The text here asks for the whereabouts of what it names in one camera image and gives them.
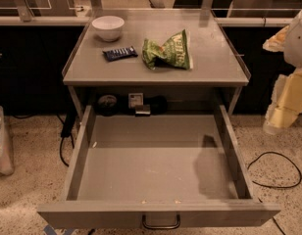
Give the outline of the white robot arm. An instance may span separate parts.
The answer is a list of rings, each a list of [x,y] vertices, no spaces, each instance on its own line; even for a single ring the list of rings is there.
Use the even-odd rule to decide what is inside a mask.
[[[263,44],[271,52],[282,52],[284,60],[295,67],[290,75],[280,75],[274,86],[263,129],[279,134],[302,114],[302,10],[290,25],[281,29]]]

